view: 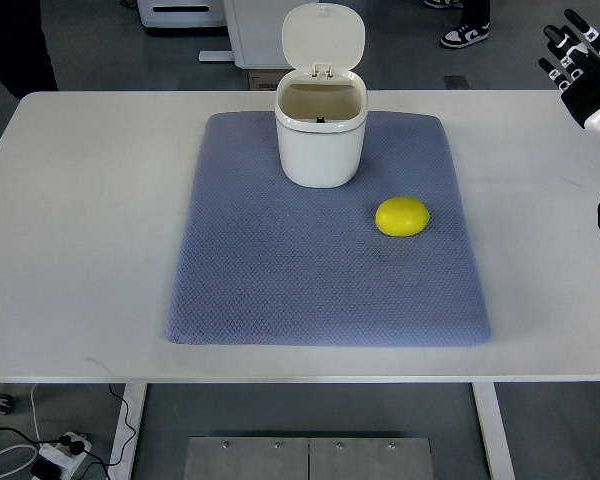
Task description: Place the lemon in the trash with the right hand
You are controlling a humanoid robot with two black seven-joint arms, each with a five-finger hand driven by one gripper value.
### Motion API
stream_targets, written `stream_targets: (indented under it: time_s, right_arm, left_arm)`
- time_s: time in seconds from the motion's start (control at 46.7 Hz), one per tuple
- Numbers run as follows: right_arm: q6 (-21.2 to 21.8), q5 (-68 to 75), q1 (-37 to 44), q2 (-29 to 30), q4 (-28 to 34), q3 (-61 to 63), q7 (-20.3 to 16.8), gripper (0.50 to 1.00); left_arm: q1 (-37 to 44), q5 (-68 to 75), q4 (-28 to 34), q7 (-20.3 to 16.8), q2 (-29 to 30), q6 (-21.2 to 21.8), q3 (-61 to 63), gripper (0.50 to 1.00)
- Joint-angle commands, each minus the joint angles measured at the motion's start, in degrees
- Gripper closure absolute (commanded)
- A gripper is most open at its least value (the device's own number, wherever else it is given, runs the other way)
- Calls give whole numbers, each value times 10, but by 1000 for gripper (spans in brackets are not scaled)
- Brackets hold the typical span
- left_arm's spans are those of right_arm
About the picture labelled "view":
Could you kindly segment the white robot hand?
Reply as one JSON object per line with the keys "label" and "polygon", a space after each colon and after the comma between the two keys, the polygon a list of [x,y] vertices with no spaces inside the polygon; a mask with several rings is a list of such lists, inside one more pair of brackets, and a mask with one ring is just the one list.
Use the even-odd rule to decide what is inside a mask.
{"label": "white robot hand", "polygon": [[575,122],[600,135],[600,57],[553,25],[545,26],[543,33],[549,40],[549,51],[560,63],[574,63],[582,73],[572,81],[571,67],[556,67],[546,58],[540,58],[538,65],[559,90],[564,90],[561,100]]}

